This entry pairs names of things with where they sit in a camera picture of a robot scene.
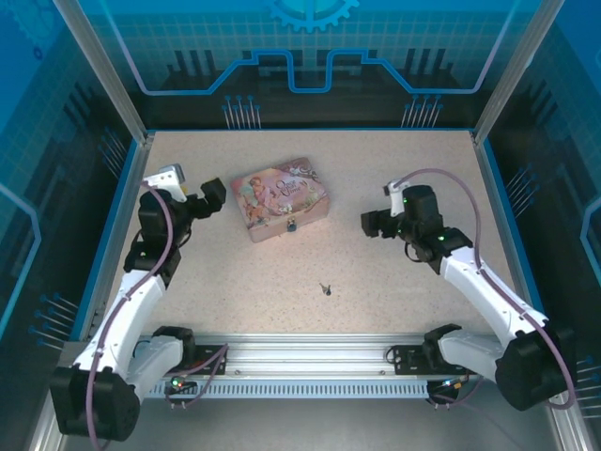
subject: beige work surface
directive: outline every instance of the beige work surface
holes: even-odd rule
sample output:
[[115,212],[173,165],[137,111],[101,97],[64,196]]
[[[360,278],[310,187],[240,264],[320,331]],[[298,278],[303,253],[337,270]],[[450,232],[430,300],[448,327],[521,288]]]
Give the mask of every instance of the beige work surface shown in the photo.
[[[330,194],[329,216],[252,243],[229,183],[302,156]],[[460,292],[405,257],[403,242],[363,235],[361,213],[390,207],[382,186],[424,167],[468,183],[482,210],[483,258],[513,285],[468,132],[157,132],[145,174],[169,163],[181,163],[189,193],[220,177],[228,197],[222,211],[193,224],[145,332],[177,325],[197,333],[423,333],[448,322],[489,331]],[[433,186],[447,226],[474,236],[470,202],[453,181],[434,175],[418,182]],[[113,296],[139,228],[136,211]],[[331,296],[320,283],[331,285]]]

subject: glass panel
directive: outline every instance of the glass panel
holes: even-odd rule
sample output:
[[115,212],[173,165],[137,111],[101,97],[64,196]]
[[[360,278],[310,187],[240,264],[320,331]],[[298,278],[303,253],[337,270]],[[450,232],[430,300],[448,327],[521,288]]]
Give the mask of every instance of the glass panel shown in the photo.
[[539,0],[84,0],[149,128],[471,127]]
[[0,6],[0,449],[25,449],[131,137],[53,3]]
[[567,0],[490,134],[547,314],[577,331],[585,418],[601,422],[601,5]]

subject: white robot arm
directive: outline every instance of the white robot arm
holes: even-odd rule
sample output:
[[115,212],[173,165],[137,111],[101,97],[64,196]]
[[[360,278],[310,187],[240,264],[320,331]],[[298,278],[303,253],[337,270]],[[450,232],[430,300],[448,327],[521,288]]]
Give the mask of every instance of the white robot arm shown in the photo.
[[[219,211],[225,202],[225,188],[219,179],[215,179],[201,186],[204,198],[198,198],[196,194],[185,195],[181,189],[183,172],[178,164],[164,167],[145,181],[157,191],[167,207],[173,231],[171,246],[157,272],[131,293],[113,322],[109,322],[119,302],[148,276],[168,245],[165,214],[152,194],[143,194],[138,210],[141,230],[126,257],[126,273],[115,301],[73,365],[58,367],[51,377],[54,410],[63,434],[88,435],[85,392],[95,355],[100,356],[92,404],[96,435],[117,441],[130,436],[140,404],[157,381],[176,366],[188,367],[194,359],[193,331],[163,326],[131,363],[140,333],[176,272],[181,260],[179,248],[192,234],[193,220],[208,218]],[[99,338],[103,333],[106,337],[103,349],[99,350]]]
[[[497,339],[464,331],[447,324],[424,337],[423,351],[433,370],[460,365],[494,381],[507,401],[518,410],[558,395],[565,378],[543,337],[524,316],[539,325],[561,352],[572,379],[576,374],[576,343],[572,330],[552,324],[548,318],[520,299],[482,262],[476,264],[471,241],[458,229],[445,227],[432,189],[426,185],[384,187],[391,198],[390,210],[362,215],[368,237],[400,237],[417,259],[456,287],[482,314]],[[517,311],[490,283],[510,297]]]

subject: pink tin box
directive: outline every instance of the pink tin box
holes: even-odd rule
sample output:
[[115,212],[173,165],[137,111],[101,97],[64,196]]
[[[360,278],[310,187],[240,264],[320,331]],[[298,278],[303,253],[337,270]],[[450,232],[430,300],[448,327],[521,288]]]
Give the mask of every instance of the pink tin box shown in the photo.
[[253,242],[325,218],[330,207],[328,194],[306,158],[235,179],[232,190]]

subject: speckled tabletop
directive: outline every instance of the speckled tabletop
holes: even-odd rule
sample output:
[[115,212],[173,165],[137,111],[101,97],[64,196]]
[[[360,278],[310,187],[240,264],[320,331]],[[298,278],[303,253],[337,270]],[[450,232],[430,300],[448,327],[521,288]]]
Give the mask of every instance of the speckled tabletop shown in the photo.
[[[229,183],[301,156],[330,194],[329,216],[252,243]],[[513,286],[468,132],[157,132],[145,174],[169,163],[181,163],[189,193],[220,177],[228,198],[222,211],[194,223],[145,332],[177,325],[197,333],[423,333],[447,322],[488,332],[461,293],[405,257],[400,240],[363,235],[361,213],[390,207],[382,186],[424,167],[447,169],[474,191],[483,217],[483,257]],[[414,182],[431,184],[445,224],[473,237],[470,202],[454,182],[436,175]],[[136,212],[137,205],[112,296],[139,228]],[[331,296],[320,283],[331,285]]]

